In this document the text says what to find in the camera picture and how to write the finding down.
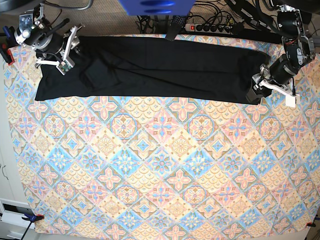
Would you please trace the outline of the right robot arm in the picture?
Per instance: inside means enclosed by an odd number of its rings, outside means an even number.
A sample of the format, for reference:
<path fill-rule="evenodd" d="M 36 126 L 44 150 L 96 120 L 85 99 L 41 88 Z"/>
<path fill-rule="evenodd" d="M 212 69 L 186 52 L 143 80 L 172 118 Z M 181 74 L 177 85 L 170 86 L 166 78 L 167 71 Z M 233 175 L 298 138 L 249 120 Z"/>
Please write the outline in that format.
<path fill-rule="evenodd" d="M 61 63 L 67 54 L 80 44 L 77 32 L 83 25 L 75 25 L 63 35 L 58 34 L 58 30 L 70 20 L 66 18 L 54 25 L 46 19 L 44 6 L 44 3 L 39 3 L 34 9 L 19 15 L 19 26 L 14 37 L 19 45 L 28 45 L 37 54 L 41 54 L 40 60 L 56 60 Z"/>

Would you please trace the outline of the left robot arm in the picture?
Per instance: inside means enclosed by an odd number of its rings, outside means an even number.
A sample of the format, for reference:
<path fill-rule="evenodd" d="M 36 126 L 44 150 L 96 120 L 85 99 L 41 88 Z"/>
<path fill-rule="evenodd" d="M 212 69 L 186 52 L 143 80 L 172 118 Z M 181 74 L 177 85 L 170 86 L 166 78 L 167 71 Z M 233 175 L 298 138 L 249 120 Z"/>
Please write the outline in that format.
<path fill-rule="evenodd" d="M 272 31 L 281 35 L 285 53 L 271 66 L 262 64 L 260 72 L 252 76 L 251 89 L 246 95 L 249 103 L 254 103 L 271 95 L 272 91 L 285 96 L 285 105 L 294 108 L 300 103 L 300 95 L 296 92 L 294 77 L 300 69 L 311 63 L 316 56 L 315 42 L 299 9 L 279 4 L 276 9 L 277 27 L 268 20 L 260 7 L 260 1 L 255 2 L 257 13 Z"/>

